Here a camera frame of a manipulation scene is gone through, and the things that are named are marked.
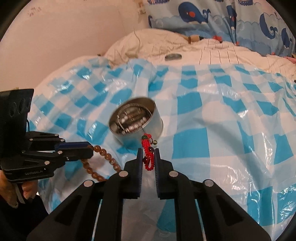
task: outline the white wall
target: white wall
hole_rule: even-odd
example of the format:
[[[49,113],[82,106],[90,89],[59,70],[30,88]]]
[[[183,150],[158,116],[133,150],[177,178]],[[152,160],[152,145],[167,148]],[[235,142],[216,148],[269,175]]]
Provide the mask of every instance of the white wall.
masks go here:
[[[146,27],[133,0],[32,0],[0,42],[0,91],[34,88],[68,61]]]

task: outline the red beaded string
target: red beaded string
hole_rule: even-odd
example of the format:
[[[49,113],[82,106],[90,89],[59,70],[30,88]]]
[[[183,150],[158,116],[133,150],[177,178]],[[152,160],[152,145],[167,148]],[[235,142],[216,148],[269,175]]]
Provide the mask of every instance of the red beaded string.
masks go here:
[[[143,163],[147,171],[152,171],[154,169],[154,148],[150,145],[150,139],[152,139],[151,134],[144,133],[142,136],[142,147],[145,152]]]

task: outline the whale print fabric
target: whale print fabric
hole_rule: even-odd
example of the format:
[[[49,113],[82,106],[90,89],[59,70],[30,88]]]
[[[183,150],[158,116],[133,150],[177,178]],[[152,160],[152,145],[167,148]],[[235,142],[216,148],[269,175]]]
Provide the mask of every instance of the whale print fabric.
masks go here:
[[[295,38],[266,0],[147,1],[149,25],[222,39],[266,56],[291,56]]]

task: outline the blue whale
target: blue whale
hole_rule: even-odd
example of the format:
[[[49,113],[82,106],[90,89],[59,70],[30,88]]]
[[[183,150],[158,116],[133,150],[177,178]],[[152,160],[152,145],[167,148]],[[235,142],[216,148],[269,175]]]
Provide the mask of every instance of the blue whale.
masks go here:
[[[152,28],[151,19],[153,19],[153,18],[152,18],[152,16],[151,16],[151,15],[149,15],[149,16],[148,16],[148,23],[149,23],[149,26]]]
[[[227,8],[228,16],[229,16],[229,21],[230,21],[229,25],[231,28],[236,29],[236,27],[237,27],[237,13],[231,5],[226,6],[226,8]]]
[[[259,19],[259,25],[262,33],[268,37],[269,39],[274,39],[276,36],[276,32],[278,31],[276,27],[270,27],[270,31],[273,31],[273,35],[269,32],[268,26],[265,21],[264,13],[261,14]]]
[[[186,23],[197,21],[199,23],[206,22],[208,23],[209,13],[211,12],[209,9],[203,10],[202,13],[198,10],[198,8],[193,5],[191,2],[182,2],[179,7],[179,14],[182,20]]]
[[[253,0],[238,0],[240,5],[251,6],[253,5]]]
[[[284,43],[285,47],[289,48],[290,47],[290,42],[292,42],[292,39],[289,38],[286,28],[283,28],[283,30],[281,31],[281,39],[283,40],[283,43]]]

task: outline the human hand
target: human hand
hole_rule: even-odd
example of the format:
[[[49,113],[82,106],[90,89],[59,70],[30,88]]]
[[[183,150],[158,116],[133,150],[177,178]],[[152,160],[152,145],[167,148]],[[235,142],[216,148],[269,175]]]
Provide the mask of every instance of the human hand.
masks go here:
[[[24,198],[28,199],[30,197],[35,198],[38,182],[37,181],[28,181],[22,184]],[[15,187],[11,184],[5,177],[3,171],[0,171],[0,195],[3,199],[12,207],[17,208],[17,194]]]

